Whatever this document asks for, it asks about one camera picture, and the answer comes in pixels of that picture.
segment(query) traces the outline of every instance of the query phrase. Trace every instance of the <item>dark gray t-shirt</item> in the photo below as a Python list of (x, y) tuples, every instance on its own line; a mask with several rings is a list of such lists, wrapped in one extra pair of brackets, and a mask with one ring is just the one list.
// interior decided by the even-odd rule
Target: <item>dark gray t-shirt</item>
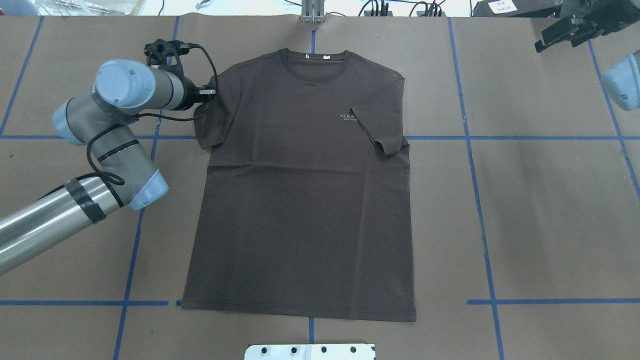
[(415, 321), (402, 75), (282, 49), (219, 82), (182, 306)]

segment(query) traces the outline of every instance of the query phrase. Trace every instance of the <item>folded sleeve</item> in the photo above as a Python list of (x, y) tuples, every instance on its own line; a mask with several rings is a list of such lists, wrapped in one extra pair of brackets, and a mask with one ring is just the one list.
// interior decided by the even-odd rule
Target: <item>folded sleeve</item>
[[(215, 79), (212, 77), (209, 85), (214, 85)], [(219, 145), (225, 140), (225, 136), (236, 117), (242, 95), (242, 82), (236, 66), (232, 66), (218, 75), (218, 93), (216, 94), (211, 111), (193, 121), (196, 138), (200, 147), (208, 149)], [(198, 106), (193, 113), (194, 116), (202, 114), (208, 102)]]
[(384, 155), (409, 145), (402, 129), (403, 92), (404, 78), (400, 77), (351, 107), (371, 142)]

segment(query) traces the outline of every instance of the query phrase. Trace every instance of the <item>light blue cap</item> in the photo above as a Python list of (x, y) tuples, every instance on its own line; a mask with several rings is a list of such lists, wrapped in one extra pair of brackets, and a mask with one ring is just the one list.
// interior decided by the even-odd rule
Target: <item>light blue cap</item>
[(134, 60), (109, 60), (95, 76), (95, 89), (108, 103), (123, 109), (146, 104), (156, 90), (151, 69)]
[(73, 145), (84, 145), (84, 143), (71, 132), (71, 128), (69, 127), (69, 123), (67, 121), (67, 105), (69, 105), (69, 101), (71, 99), (65, 101), (56, 111), (53, 113), (53, 117), (51, 120), (53, 121), (53, 127), (56, 128), (56, 131), (60, 136), (62, 136), (66, 141), (70, 142)]
[(640, 70), (631, 54), (602, 76), (602, 86), (621, 108), (640, 109)]
[(133, 200), (129, 203), (129, 206), (133, 210), (140, 210), (152, 202), (165, 196), (169, 191), (169, 185), (160, 174), (160, 170), (156, 170), (149, 178), (147, 183), (142, 186), (142, 189), (133, 197)]

